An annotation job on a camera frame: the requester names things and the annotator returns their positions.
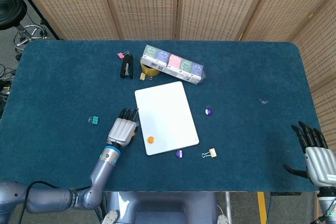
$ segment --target black stapler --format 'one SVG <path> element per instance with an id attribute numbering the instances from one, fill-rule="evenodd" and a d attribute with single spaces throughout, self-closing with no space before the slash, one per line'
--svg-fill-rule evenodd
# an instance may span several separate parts
<path id="1" fill-rule="evenodd" d="M 122 60 L 120 77 L 131 77 L 133 79 L 133 55 L 126 54 Z"/>

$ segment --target green binder clip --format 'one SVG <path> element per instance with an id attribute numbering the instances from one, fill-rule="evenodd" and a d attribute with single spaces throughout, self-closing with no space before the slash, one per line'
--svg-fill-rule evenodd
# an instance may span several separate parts
<path id="1" fill-rule="evenodd" d="M 98 117 L 97 116 L 89 117 L 89 123 L 98 124 Z"/>

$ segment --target table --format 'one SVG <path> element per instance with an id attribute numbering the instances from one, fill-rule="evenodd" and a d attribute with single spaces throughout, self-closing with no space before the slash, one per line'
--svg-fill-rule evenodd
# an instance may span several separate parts
<path id="1" fill-rule="evenodd" d="M 306 166 L 291 124 L 319 126 L 299 51 L 289 42 L 32 42 L 0 123 L 0 179 L 89 185 L 120 110 L 136 107 L 134 91 L 178 80 L 164 73 L 139 80 L 146 44 L 204 65 L 202 83 L 183 81 L 200 143 L 184 149 L 181 159 L 175 152 L 148 157 L 139 129 L 106 190 L 315 190 L 282 166 Z M 127 50 L 134 55 L 133 80 L 119 76 L 117 53 Z M 88 123 L 94 115 L 97 125 Z M 217 157 L 202 158 L 210 148 Z"/>

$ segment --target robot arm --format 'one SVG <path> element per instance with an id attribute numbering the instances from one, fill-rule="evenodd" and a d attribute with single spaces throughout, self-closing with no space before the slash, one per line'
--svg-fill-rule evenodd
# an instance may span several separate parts
<path id="1" fill-rule="evenodd" d="M 63 188 L 27 188 L 14 182 L 0 182 L 0 223 L 8 223 L 14 208 L 25 201 L 26 209 L 33 214 L 62 212 L 70 207 L 96 209 L 102 200 L 102 193 L 120 156 L 120 149 L 130 144 L 138 124 L 133 120 L 138 109 L 123 109 L 108 135 L 107 146 L 99 157 L 90 179 L 91 187 L 76 191 Z"/>
<path id="2" fill-rule="evenodd" d="M 307 171 L 295 170 L 289 165 L 284 165 L 285 169 L 296 176 L 309 178 L 320 192 L 318 200 L 323 213 L 311 224 L 319 224 L 326 221 L 327 224 L 336 224 L 336 157 L 332 150 L 328 149 L 323 134 L 312 129 L 303 122 L 299 122 L 302 130 L 292 125 L 296 132 L 302 151 L 306 158 Z"/>

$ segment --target floor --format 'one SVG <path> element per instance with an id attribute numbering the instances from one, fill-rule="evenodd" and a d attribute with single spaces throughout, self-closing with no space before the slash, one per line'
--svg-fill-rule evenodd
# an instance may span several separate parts
<path id="1" fill-rule="evenodd" d="M 40 18 L 34 12 L 33 8 L 28 5 L 28 14 L 32 20 L 39 24 Z M 22 21 L 23 25 L 31 24 L 29 17 L 26 15 Z M 16 52 L 13 47 L 13 35 L 15 28 L 0 32 L 0 63 L 6 67 L 16 69 L 18 62 L 15 59 Z M 225 194 L 218 193 L 218 204 L 225 212 Z M 238 193 L 230 194 L 232 207 L 232 220 L 234 224 L 251 224 L 260 223 L 257 193 Z M 270 193 L 265 193 L 265 205 L 268 210 Z M 300 196 L 273 196 L 271 210 L 269 213 L 268 224 L 282 223 L 310 223 L 313 220 L 314 194 L 303 193 Z M 16 223 L 20 212 L 20 206 L 13 213 L 10 223 Z M 99 223 L 95 212 L 68 210 L 58 214 L 40 214 L 31 215 L 25 213 L 22 223 Z"/>

